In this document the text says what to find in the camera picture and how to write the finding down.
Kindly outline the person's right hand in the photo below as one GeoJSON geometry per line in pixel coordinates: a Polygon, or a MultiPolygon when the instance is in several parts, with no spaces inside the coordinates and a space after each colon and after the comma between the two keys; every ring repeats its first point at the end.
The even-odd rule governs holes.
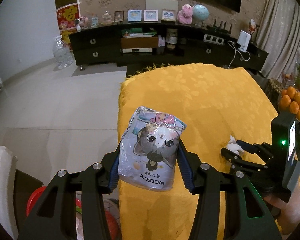
{"type": "Polygon", "coordinates": [[[282,239],[287,239],[300,223],[300,179],[291,195],[289,202],[284,202],[273,194],[263,198],[267,203],[281,210],[276,219],[281,228],[282,239]]]}

